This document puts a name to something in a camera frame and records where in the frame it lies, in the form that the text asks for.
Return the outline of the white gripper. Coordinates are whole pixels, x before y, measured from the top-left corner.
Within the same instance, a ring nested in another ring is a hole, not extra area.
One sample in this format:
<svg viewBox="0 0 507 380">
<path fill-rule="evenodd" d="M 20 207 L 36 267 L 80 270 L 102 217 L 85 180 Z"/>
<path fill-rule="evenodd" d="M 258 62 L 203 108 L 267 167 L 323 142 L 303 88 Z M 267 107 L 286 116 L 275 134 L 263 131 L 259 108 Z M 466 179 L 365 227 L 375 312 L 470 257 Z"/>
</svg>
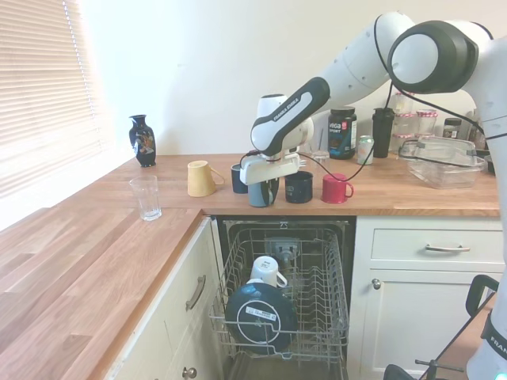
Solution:
<svg viewBox="0 0 507 380">
<path fill-rule="evenodd" d="M 278 193 L 278 179 L 297 173 L 300 157 L 297 153 L 284 156 L 279 161 L 268 162 L 261 155 L 244 158 L 241 163 L 240 180 L 245 185 L 268 181 L 269 204 L 273 204 Z"/>
</svg>

